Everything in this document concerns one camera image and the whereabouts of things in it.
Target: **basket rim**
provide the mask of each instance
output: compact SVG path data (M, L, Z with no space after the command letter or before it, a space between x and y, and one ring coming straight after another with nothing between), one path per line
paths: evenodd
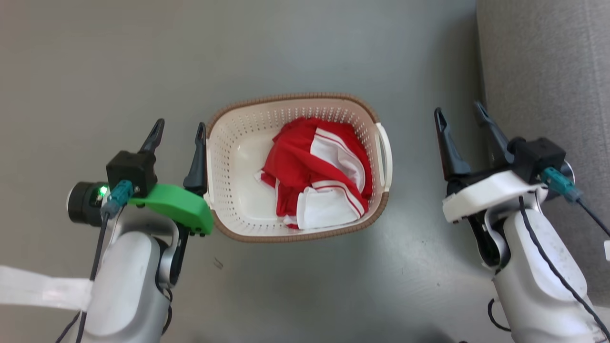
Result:
M220 119L220 117L227 114L229 111L234 109L238 109L241 107L252 106L263 103L272 103L277 101L286 101L286 100L297 100L297 99L341 99L348 100L360 105L371 117L374 123L379 123L379 117L377 113L370 107L364 100L358 98L357 96L348 94L348 93L291 93L291 94L283 94L283 95L274 95L274 96L263 96L260 98L249 99L246 101L239 101L237 103L232 103L227 105L216 112L216 114L212 117L207 125L206 137L209 139L212 133L212 129L216 122ZM208 183L208 188L210 187L209 178L206 180ZM225 236L237 240L239 242L246 243L288 243L288 242L300 242L304 240L315 240L322 239L328 237L339 236L342 234L353 233L356 231L360 231L371 226L377 218L381 216L384 209L386 208L387 201L389 199L389 192L383 192L381 195L381 201L379 206L375 210L375 212L369 217L366 221L356 224L346 226L340 229L334 229L323 232L312 232L307 234L296 234L291 236L244 236L241 234L235 233L233 230L227 228L223 222L220 220L218 215L216 214L216 210L211 210L212 217L214 218L214 226L220 230Z

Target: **cable connector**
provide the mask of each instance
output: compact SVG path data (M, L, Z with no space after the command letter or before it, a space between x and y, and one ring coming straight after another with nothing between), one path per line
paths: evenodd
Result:
M548 185L550 190L561 194L570 204L575 203L583 196L583 192L574 186L570 179L553 167L548 167L542 172L542 181Z
M131 181L121 180L110 192L106 204L102 206L100 210L102 216L108 214L108 219L113 219L121 208L127 205L134 193L134 185Z

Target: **laundry basket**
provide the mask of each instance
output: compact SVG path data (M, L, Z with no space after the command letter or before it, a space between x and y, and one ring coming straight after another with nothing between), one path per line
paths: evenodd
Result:
M373 177L368 212L359 220L320 229L291 229L276 215L275 192L257 181L272 138L297 118L349 123L367 150ZM392 183L392 151L373 109L355 96L304 93L271 96L225 107L207 127L206 200L215 226L242 242L294 242L364 229L386 207Z

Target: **red and white clothing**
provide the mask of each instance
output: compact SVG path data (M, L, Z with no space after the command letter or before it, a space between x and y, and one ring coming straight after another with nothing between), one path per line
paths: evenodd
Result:
M275 188L276 213L286 225L341 225L368 211L371 167L351 125L299 118L273 141L260 179Z

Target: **gray fabric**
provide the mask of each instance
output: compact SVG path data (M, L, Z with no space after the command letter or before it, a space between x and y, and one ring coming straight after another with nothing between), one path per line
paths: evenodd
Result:
M544 135L565 148L586 202L610 225L610 2L481 0L477 19L489 113L509 137ZM610 306L608 238L563 200L544 211L592 301Z

